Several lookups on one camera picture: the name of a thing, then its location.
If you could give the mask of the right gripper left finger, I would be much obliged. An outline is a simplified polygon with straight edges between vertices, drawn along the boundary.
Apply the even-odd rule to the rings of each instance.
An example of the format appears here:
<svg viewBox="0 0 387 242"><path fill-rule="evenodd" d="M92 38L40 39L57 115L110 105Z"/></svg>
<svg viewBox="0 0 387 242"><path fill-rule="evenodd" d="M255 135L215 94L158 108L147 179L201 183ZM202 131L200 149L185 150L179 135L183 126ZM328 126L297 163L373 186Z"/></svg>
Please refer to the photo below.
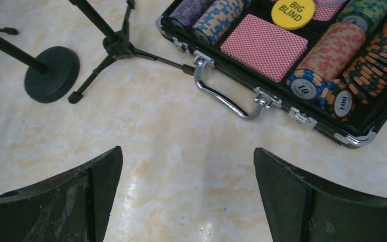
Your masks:
<svg viewBox="0 0 387 242"><path fill-rule="evenodd" d="M0 241L103 241L123 166L116 146L0 195Z"/></svg>

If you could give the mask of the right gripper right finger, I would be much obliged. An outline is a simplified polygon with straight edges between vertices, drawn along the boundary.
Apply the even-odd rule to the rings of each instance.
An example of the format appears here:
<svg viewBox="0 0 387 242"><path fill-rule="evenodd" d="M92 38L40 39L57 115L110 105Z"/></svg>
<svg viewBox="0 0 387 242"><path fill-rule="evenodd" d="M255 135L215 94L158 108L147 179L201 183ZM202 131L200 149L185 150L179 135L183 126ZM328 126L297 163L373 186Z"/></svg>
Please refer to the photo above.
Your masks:
<svg viewBox="0 0 387 242"><path fill-rule="evenodd" d="M264 148L255 175L273 241L387 241L387 198L338 185Z"/></svg>

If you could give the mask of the black round-base mic stand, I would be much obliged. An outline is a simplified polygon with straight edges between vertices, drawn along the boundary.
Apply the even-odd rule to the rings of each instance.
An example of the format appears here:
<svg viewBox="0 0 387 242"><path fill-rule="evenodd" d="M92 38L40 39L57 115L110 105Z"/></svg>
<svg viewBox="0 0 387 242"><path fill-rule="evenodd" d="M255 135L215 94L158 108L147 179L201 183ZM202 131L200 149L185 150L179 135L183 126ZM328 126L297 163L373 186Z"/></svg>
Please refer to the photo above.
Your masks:
<svg viewBox="0 0 387 242"><path fill-rule="evenodd" d="M0 37L0 50L28 66L24 88L39 103L52 103L65 96L80 71L78 55L63 46L53 46L33 57Z"/></svg>

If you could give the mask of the black tripod clip stand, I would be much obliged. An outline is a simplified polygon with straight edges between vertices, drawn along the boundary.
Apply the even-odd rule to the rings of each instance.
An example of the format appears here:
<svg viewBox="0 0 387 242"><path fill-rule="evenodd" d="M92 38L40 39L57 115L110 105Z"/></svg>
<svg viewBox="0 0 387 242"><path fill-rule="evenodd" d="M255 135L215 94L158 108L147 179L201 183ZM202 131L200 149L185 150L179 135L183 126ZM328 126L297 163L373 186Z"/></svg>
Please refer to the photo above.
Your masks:
<svg viewBox="0 0 387 242"><path fill-rule="evenodd" d="M71 104L78 103L83 98L83 93L92 84L95 78L108 66L114 62L132 57L140 57L151 61L158 61L182 70L184 73L193 75L194 67L181 65L154 54L135 48L129 41L130 36L130 14L135 8L135 1L127 1L127 9L124 16L122 28L114 31L98 12L88 3L87 0L70 0L80 11L105 35L103 47L107 52L107 57L95 68L87 80L77 91L70 94L68 101Z"/></svg>

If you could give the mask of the tripod stand with shock mount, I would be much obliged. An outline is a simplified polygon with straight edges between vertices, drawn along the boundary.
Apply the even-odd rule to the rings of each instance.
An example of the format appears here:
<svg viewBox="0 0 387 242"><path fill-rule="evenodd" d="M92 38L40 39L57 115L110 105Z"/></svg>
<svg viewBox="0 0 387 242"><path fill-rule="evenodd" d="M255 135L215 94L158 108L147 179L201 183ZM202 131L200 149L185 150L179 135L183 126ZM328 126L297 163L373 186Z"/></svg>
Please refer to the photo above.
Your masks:
<svg viewBox="0 0 387 242"><path fill-rule="evenodd" d="M15 28L4 27L4 28L0 28L0 33L5 33L8 35L18 35L19 31Z"/></svg>

